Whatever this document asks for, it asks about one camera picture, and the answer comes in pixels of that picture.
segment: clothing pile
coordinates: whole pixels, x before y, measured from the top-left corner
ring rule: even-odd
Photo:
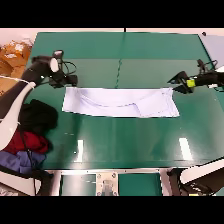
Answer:
[[[32,168],[38,168],[49,149],[44,135],[57,126],[57,119],[57,111],[45,103],[33,99],[30,104],[24,104],[18,129],[10,143],[0,151],[0,165],[22,174],[29,174]]]

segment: metal bracket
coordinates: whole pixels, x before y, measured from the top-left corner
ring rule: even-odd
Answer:
[[[96,174],[96,196],[118,196],[118,173]]]

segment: green tabletop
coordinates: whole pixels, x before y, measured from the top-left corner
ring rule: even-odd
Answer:
[[[198,74],[196,60],[209,58],[197,35],[156,33],[39,33],[32,55],[65,51],[77,66],[79,87],[161,88],[176,73]],[[122,59],[118,75],[119,60]],[[36,88],[38,99],[59,113],[58,127],[47,138],[53,150],[44,169],[108,169],[190,166],[223,156],[221,95],[199,87],[192,95],[175,92],[178,118],[111,118],[62,112],[65,88]],[[180,139],[187,139],[186,158]],[[77,141],[83,140],[81,162]]]

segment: black cloth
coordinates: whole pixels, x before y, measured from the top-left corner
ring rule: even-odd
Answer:
[[[30,104],[23,104],[19,115],[22,131],[42,136],[57,126],[57,119],[58,113],[53,107],[35,99]]]

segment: folded white towel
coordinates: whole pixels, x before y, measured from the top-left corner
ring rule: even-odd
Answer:
[[[62,111],[107,117],[178,117],[173,89],[67,87]]]

